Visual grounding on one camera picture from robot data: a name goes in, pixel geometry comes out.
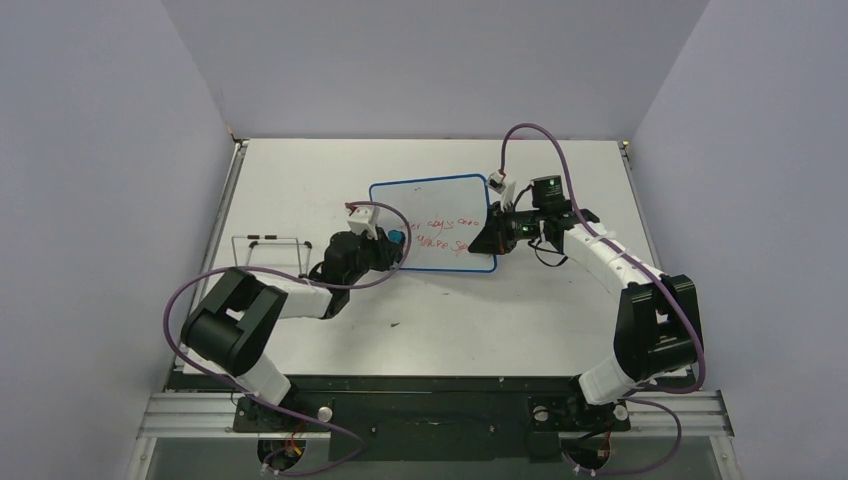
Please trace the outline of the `blue framed whiteboard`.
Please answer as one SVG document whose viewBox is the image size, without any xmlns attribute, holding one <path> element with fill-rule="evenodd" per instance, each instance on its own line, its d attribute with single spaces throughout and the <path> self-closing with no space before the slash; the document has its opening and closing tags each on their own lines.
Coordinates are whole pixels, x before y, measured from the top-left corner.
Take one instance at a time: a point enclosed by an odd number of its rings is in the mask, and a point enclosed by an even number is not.
<svg viewBox="0 0 848 480">
<path fill-rule="evenodd" d="M 384 230 L 406 225 L 411 249 L 402 268 L 421 272 L 492 273 L 492 255 L 473 254 L 469 247 L 481 233 L 490 205 L 486 180 L 480 174 L 375 183 L 369 188 L 373 202 L 400 211 L 407 222 L 381 210 L 377 223 Z"/>
</svg>

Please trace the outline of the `blue and black eraser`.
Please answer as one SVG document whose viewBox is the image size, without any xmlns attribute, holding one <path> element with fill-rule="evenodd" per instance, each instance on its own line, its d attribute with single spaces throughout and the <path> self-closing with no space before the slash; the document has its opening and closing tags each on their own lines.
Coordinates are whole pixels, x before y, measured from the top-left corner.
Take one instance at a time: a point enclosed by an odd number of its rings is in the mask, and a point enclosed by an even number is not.
<svg viewBox="0 0 848 480">
<path fill-rule="evenodd" d="M 406 245 L 406 234 L 401 230 L 390 230 L 386 233 L 387 240 L 399 249 L 403 249 Z"/>
</svg>

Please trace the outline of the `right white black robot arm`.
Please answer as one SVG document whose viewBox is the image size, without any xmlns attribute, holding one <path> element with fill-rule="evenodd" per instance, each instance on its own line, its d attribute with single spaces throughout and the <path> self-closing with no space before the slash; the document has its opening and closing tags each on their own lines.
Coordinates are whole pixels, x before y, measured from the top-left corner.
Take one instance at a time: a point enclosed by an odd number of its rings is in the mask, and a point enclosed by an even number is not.
<svg viewBox="0 0 848 480">
<path fill-rule="evenodd" d="M 684 275 L 670 277 L 630 254 L 591 210 L 577 208 L 561 176 L 530 182 L 532 207 L 520 211 L 520 193 L 496 171 L 487 180 L 500 200 L 487 209 L 470 252 L 502 256 L 522 241 L 548 243 L 555 253 L 583 266 L 619 303 L 613 352 L 570 380 L 564 417 L 577 429 L 622 422 L 615 411 L 626 394 L 662 375 L 697 362 L 703 352 L 697 295 Z"/>
</svg>

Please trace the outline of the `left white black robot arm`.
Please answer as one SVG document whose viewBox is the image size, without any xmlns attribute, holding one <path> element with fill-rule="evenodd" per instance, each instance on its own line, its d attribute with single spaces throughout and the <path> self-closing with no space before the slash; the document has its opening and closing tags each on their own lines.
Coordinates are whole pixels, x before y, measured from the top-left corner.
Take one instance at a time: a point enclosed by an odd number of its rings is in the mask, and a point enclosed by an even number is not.
<svg viewBox="0 0 848 480">
<path fill-rule="evenodd" d="M 271 334 L 281 319 L 335 317 L 363 276 L 395 271 L 407 251 L 407 236 L 398 230 L 376 232 L 374 238 L 334 234 L 323 261 L 293 283 L 261 280 L 262 267 L 218 270 L 218 281 L 181 327 L 181 343 L 253 396 L 260 418 L 272 429 L 291 427 L 299 405 L 292 382 L 265 352 Z"/>
</svg>

